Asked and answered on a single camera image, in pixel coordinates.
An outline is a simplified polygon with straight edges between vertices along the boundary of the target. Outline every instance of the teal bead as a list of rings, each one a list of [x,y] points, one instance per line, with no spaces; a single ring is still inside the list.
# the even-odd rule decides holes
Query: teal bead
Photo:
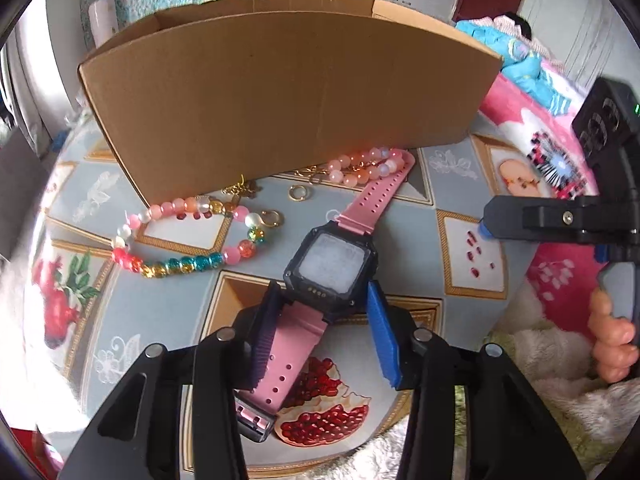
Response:
[[[183,256],[180,258],[180,272],[188,274],[195,270],[195,259],[190,256]]]
[[[211,268],[209,258],[206,256],[196,256],[193,264],[198,272],[203,272],[204,270],[209,270]]]
[[[169,258],[165,263],[164,266],[166,268],[166,272],[168,274],[180,274],[181,270],[180,270],[180,260],[178,260],[177,258]]]
[[[221,253],[211,253],[209,255],[209,263],[213,269],[217,269],[220,265],[225,263],[225,259]]]

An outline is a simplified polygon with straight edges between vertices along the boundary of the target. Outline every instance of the cardboard box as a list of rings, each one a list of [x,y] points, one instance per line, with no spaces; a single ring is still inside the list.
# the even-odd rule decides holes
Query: cardboard box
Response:
[[[79,68],[146,203],[465,136],[502,65],[383,0],[217,0],[133,23]]]

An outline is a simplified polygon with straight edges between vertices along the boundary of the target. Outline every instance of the watch screen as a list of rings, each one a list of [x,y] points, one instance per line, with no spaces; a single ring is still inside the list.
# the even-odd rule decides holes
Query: watch screen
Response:
[[[346,294],[360,274],[366,256],[367,251],[362,247],[322,233],[306,252],[298,274],[337,294]]]

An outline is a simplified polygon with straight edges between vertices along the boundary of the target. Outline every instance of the hand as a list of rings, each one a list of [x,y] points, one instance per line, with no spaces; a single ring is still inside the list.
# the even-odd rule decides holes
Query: hand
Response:
[[[638,348],[629,344],[636,328],[626,319],[611,316],[611,299],[599,288],[591,294],[589,309],[589,329],[597,339],[591,353],[598,362],[598,375],[607,383],[621,381],[629,374],[629,367],[638,361]]]

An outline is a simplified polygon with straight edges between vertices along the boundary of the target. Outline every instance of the blue gripper pad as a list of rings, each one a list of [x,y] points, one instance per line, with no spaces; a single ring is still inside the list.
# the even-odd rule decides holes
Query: blue gripper pad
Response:
[[[380,298],[376,285],[369,282],[367,285],[367,318],[369,319],[371,335],[376,345],[376,353],[378,354],[382,374],[388,379],[391,386],[396,388],[402,380],[400,351],[396,336],[386,318],[385,305],[385,298]]]

